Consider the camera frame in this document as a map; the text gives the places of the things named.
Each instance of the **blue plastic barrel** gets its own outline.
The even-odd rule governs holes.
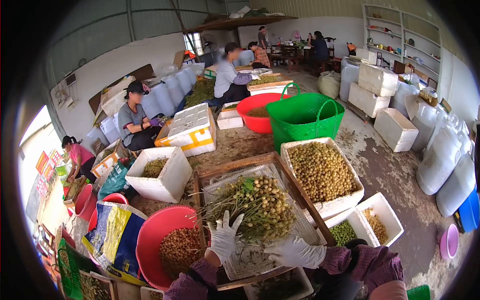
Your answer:
[[[460,220],[465,232],[470,232],[477,229],[480,218],[480,202],[477,194],[477,188],[474,188],[468,198],[458,209],[460,213]]]

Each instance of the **green basket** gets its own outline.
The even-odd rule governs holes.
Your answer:
[[[60,253],[66,252],[68,265],[62,260]],[[60,268],[61,283],[65,295],[72,299],[83,299],[82,286],[80,284],[80,270],[90,272],[95,270],[92,261],[79,254],[65,239],[60,240],[57,250]]]
[[[283,99],[289,85],[295,85],[296,96]],[[319,137],[335,139],[345,109],[332,98],[319,93],[300,94],[299,86],[288,84],[279,101],[266,105],[272,124],[275,150],[283,143]]]

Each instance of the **wooden board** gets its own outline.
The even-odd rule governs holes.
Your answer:
[[[272,74],[265,74],[265,75],[260,75],[260,76],[280,76],[280,81],[269,82],[267,84],[247,85],[247,89],[250,92],[251,91],[263,90],[266,87],[272,87],[272,86],[278,86],[278,85],[287,85],[287,84],[293,82],[293,80],[290,77],[286,76],[283,73],[272,73]]]

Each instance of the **wooden frame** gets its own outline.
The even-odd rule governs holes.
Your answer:
[[[212,167],[208,169],[202,169],[202,170],[195,170],[193,171],[193,191],[194,191],[194,200],[195,200],[195,208],[198,210],[200,207],[204,206],[204,197],[203,194],[201,193],[203,185],[202,185],[202,180],[205,180],[210,177],[214,176],[222,176],[225,173],[232,171],[234,169],[238,168],[248,168],[248,167],[254,167],[254,166],[259,166],[259,165],[264,165],[264,164],[269,164],[269,163],[274,163],[276,164],[279,168],[280,171],[285,175],[285,178],[287,179],[288,183],[291,186],[290,193],[293,193],[293,195],[296,197],[298,200],[298,204],[304,208],[307,209],[310,215],[312,216],[315,224],[317,225],[317,228],[320,230],[322,235],[324,236],[327,246],[335,246],[336,241],[328,229],[328,227],[325,225],[322,217],[318,213],[318,211],[315,209],[315,206],[313,203],[309,200],[308,195],[305,193],[305,191],[300,187],[300,184],[298,181],[295,179],[293,176],[292,172],[288,168],[288,166],[285,164],[285,162],[281,159],[280,155],[277,152],[270,152],[258,156],[253,156],[233,162],[229,162],[217,167]],[[203,220],[199,224],[200,231],[200,245],[202,248],[207,247],[207,240],[206,238],[208,237],[208,232],[205,229],[206,227],[206,220],[204,219],[204,215],[202,215]],[[271,272],[261,274],[258,276],[251,276],[247,277],[241,280],[237,281],[230,281],[227,283],[223,283],[220,285],[217,285],[218,290],[225,290],[225,289],[231,289],[231,288],[239,288],[242,286],[245,286],[247,284],[252,284],[256,283],[259,281],[263,281],[272,277],[275,277],[277,275],[280,275],[288,270],[291,270],[293,268],[289,267],[281,267],[279,269],[273,270]]]

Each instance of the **hand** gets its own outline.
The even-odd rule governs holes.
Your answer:
[[[230,227],[230,212],[226,210],[223,214],[223,220],[216,221],[216,229],[213,228],[212,223],[207,223],[212,235],[209,250],[215,252],[220,260],[220,264],[223,264],[235,250],[235,235],[243,220],[243,216],[244,214],[238,216],[235,222],[233,222],[233,226]]]
[[[268,259],[285,267],[316,269],[324,261],[327,247],[310,246],[300,237],[288,236],[274,241],[264,252],[271,254]]]

